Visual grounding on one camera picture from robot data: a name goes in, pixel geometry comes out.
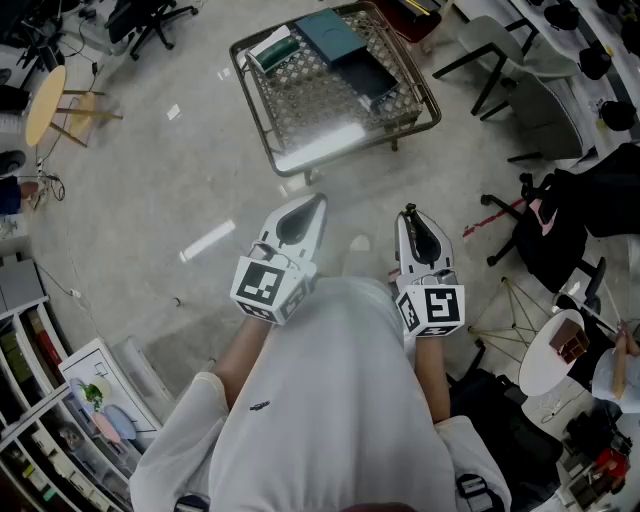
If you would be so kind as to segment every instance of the white round table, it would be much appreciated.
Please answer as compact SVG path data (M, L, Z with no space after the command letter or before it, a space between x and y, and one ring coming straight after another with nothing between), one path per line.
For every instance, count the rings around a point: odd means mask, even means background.
M544 324L529 345L529 350L524 355L520 366L518 379L520 389L525 395L539 396L551 391L560 384L574 365L575 360L570 364L565 363L558 352L549 345L567 318L584 329L584 321L580 313L573 309L560 311Z

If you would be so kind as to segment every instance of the red object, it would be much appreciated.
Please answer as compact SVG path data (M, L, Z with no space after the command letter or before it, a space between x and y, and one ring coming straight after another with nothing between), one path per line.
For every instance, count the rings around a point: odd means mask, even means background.
M399 0L370 0L389 22L396 33L409 41L418 43L438 26L442 17L436 11L430 16L414 18Z
M607 473L616 478L624 477L630 468L627 458L611 448L602 451L596 460L596 466L604 467Z
M58 355L58 352L56 352L53 343L51 343L51 338L49 338L47 331L39 332L36 335L36 338L38 338L40 345L42 346L42 348L44 348L45 352L49 356L49 359L51 359L51 361L54 363L54 368L57 368L58 365L62 362L62 359L60 359L60 356Z
M515 203L511 203L511 208L515 208L516 206L518 206L518 205L520 205L522 203L524 203L524 199L518 199ZM476 230L476 228L481 228L482 226L485 226L485 225L489 224L490 222L493 222L494 220L499 219L505 213L507 213L507 212L505 212L504 210L501 210L498 213L496 213L495 215L492 215L491 217L489 217L488 219L484 219L482 222L474 224L470 228L465 229L464 233L462 235L462 238L464 238L465 236L469 236L471 233L473 233Z

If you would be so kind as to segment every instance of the round wooden table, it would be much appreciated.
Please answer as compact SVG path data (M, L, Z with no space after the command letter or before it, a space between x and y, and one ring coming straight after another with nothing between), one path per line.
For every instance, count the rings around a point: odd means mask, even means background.
M65 90L64 84L67 79L67 71L64 66L56 67L47 78L44 79L42 85L38 89L31 110L29 111L29 117L27 118L27 130L26 138L27 144L31 147L35 146L42 140L47 128L51 127L60 134L64 135L68 139L72 140L76 144L80 144L83 147L87 145L80 139L74 137L71 133L67 132L63 127L58 126L53 122L53 116L56 114L73 114L79 115L86 119L86 117L107 117L110 119L122 119L122 116L111 114L109 112L96 112L95 110L84 110L74 108L58 108L58 103L63 94L92 94L97 96L104 96L102 92L96 91L71 91Z

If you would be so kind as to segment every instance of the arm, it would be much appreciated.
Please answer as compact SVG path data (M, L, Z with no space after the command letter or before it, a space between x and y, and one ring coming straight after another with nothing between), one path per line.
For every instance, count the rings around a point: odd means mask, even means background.
M625 371L627 369L627 335L624 327L616 338L615 366L613 369L613 394L620 400L624 393Z
M433 423L451 416L451 400L440 338L416 339L416 377L427 399Z
M270 330L269 322L247 317L236 337L216 363L213 372L222 381L229 410L251 373Z

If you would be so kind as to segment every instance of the wooden stick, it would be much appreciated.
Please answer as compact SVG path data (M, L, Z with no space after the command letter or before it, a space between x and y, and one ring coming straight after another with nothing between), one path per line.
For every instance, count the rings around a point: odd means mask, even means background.
M96 112L95 110L80 110L77 108L58 108L56 112L60 114L80 114L89 117L107 117L109 119L124 119L122 116L111 114L109 112Z
M51 128L53 128L55 131L57 131L58 133L61 133L62 135L64 135L67 139L72 140L73 142L75 142L76 144L80 144L83 147L87 147L87 145L82 142L80 139L76 139L73 135L71 135L68 131L63 130L62 128L60 128L57 124L55 123L51 123L49 126L51 126Z
M105 93L98 91L72 91L70 89L65 89L64 91L62 91L62 94L86 94L88 92L92 92L96 96L106 96Z

